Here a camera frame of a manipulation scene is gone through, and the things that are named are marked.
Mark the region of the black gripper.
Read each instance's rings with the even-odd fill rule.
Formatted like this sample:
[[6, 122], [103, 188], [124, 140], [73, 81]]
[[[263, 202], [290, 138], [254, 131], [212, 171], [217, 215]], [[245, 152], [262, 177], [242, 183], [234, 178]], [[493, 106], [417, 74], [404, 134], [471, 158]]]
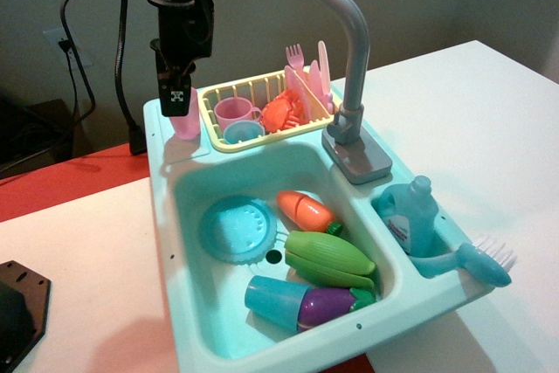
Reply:
[[157, 8], [158, 37], [150, 41], [155, 52], [159, 101], [162, 115], [189, 114], [190, 75], [198, 59], [212, 52], [213, 0], [149, 0]]

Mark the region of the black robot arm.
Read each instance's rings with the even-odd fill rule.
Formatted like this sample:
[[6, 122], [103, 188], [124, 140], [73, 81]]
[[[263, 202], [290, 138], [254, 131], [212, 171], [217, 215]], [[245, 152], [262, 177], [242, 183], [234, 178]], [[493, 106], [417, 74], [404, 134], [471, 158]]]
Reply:
[[190, 113], [191, 74], [198, 59], [212, 53], [213, 0], [148, 0], [157, 8], [158, 37], [149, 46], [155, 54], [162, 114]]

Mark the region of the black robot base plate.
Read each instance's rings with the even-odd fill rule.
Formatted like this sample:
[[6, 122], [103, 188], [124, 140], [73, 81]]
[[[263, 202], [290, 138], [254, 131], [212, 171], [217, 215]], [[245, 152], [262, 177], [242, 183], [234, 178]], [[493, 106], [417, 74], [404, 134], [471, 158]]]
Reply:
[[1, 264], [2, 372], [13, 372], [45, 335], [51, 286], [15, 260]]

